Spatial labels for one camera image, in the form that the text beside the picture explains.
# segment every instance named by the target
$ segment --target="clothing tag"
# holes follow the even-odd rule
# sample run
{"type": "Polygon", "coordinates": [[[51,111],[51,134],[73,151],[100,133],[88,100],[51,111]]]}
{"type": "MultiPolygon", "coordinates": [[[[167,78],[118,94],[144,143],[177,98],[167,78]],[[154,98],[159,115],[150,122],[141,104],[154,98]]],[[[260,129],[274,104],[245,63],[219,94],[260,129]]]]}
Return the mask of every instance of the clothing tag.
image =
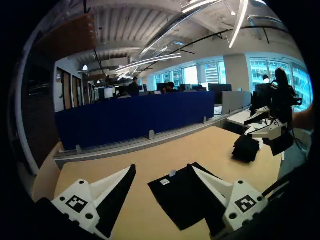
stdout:
{"type": "Polygon", "coordinates": [[[172,177],[176,174],[176,170],[171,170],[170,173],[169,173],[169,177],[172,177]]]}
{"type": "Polygon", "coordinates": [[[162,179],[162,180],[160,180],[160,182],[162,183],[162,185],[166,185],[169,183],[169,181],[167,179],[162,179]]]}

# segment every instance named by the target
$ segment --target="table surface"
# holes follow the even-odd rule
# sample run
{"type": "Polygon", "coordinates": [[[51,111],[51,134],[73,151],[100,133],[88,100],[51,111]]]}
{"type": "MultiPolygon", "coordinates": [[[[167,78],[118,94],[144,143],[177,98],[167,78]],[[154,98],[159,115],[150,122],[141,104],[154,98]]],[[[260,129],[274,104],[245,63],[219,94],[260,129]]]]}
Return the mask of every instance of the table surface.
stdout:
{"type": "Polygon", "coordinates": [[[197,133],[151,148],[96,160],[66,163],[60,173],[55,197],[79,178],[89,183],[105,178],[131,164],[136,176],[113,227],[117,239],[207,239],[205,220],[180,231],[157,203],[148,182],[179,170],[187,163],[198,162],[228,182],[243,178],[258,191],[264,191],[277,180],[281,155],[272,156],[265,145],[254,162],[233,160],[233,143],[239,135],[209,127],[197,133]]]}
{"type": "MultiPolygon", "coordinates": [[[[227,121],[244,126],[243,122],[245,120],[247,120],[249,117],[250,117],[249,110],[244,110],[242,112],[238,112],[236,114],[231,115],[230,117],[227,118],[227,121]]],[[[266,126],[266,124],[264,123],[264,121],[262,123],[255,123],[254,122],[254,123],[250,123],[250,124],[246,125],[246,127],[254,127],[255,129],[263,128],[265,126],[266,126]]]]}

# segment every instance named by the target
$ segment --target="office desk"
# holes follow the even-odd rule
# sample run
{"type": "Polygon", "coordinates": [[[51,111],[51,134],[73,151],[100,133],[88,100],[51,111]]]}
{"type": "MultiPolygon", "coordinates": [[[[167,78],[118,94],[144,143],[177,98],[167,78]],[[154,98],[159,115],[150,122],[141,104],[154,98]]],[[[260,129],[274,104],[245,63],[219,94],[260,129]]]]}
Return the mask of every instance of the office desk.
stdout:
{"type": "MultiPolygon", "coordinates": [[[[249,110],[244,110],[242,112],[238,112],[234,115],[231,115],[230,117],[227,118],[228,122],[235,123],[237,125],[244,126],[244,121],[247,120],[250,117],[250,112],[249,110]]],[[[264,123],[264,120],[262,123],[250,123],[246,125],[246,127],[254,127],[255,129],[263,128],[265,127],[266,124],[264,123]]]]}
{"type": "Polygon", "coordinates": [[[151,148],[109,158],[66,163],[60,173],[55,196],[79,178],[89,183],[107,177],[130,164],[136,164],[136,176],[112,230],[118,239],[175,239],[209,240],[205,220],[180,231],[162,210],[153,196],[148,182],[181,169],[187,163],[198,162],[216,176],[233,182],[247,180],[259,191],[264,191],[277,180],[280,156],[272,156],[264,146],[250,164],[231,159],[233,143],[239,135],[217,127],[151,148]]]}

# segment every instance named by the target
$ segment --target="blue cubicle divider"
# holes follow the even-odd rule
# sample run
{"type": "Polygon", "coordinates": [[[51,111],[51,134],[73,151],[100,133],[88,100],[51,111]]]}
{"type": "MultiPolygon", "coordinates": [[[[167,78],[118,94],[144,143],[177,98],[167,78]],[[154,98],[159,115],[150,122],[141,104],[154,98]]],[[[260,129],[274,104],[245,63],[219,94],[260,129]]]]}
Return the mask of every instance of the blue cubicle divider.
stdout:
{"type": "Polygon", "coordinates": [[[214,92],[177,92],[111,99],[56,112],[65,150],[147,136],[203,121],[214,115],[214,92]]]}

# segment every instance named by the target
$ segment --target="folded black cloth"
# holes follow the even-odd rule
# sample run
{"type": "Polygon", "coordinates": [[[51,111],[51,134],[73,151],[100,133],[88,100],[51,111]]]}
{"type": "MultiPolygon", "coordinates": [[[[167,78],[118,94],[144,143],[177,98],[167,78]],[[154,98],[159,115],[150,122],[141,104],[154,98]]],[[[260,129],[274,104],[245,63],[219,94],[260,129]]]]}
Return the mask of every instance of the folded black cloth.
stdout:
{"type": "Polygon", "coordinates": [[[211,234],[215,235],[224,228],[222,216],[225,207],[200,180],[192,166],[213,175],[194,162],[176,171],[175,175],[163,176],[148,185],[157,202],[180,230],[205,218],[211,234]]]}
{"type": "Polygon", "coordinates": [[[244,134],[240,135],[233,146],[232,154],[246,163],[253,162],[259,150],[259,142],[244,134]]]}

